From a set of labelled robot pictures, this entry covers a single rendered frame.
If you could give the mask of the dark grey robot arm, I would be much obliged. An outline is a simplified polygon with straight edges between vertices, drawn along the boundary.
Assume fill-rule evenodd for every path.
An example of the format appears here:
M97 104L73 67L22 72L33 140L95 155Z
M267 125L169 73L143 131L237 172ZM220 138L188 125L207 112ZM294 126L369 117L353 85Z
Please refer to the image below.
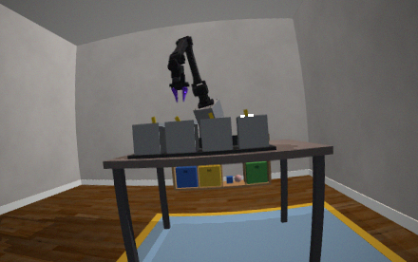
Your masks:
M171 78L173 81L172 84L184 83L185 81L184 66L183 66L183 64L185 64L185 56L182 52L186 48L184 52L186 53L188 63L190 65L190 69L191 69L192 76L193 76L193 83L192 83L193 94L195 97L199 96L198 108L203 108L205 106L214 104L214 100L211 99L212 101L210 101L210 98L208 97L207 93L209 93L209 91L208 91L207 84L205 81L201 79L198 67L196 66L195 56L193 53L192 37L185 36L183 38L180 38L176 42L176 45L178 46L176 47L175 51L172 52L172 54L170 54L169 56L170 61L168 61L169 64L167 66L168 69L171 71ZM197 84L200 84L200 85L197 85Z

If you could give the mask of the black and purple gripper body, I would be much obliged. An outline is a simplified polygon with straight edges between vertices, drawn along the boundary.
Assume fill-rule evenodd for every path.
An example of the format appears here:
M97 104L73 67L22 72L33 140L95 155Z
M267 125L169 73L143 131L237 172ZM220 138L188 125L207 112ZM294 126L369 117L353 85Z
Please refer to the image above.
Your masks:
M189 86L189 83L177 83L177 84L169 84L171 88L176 88L177 90L182 90L183 87Z

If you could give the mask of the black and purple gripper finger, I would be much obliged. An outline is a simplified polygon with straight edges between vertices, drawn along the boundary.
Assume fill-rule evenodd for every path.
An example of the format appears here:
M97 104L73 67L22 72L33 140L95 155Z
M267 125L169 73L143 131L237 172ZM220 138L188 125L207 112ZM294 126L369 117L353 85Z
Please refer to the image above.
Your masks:
M178 98L178 90L176 88L171 88L175 98L176 98L176 102L178 102L177 98ZM177 94L177 95L176 95Z
M183 87L182 88L182 98L183 98L183 101L185 99L185 96L186 96L187 91L188 91L187 87Z

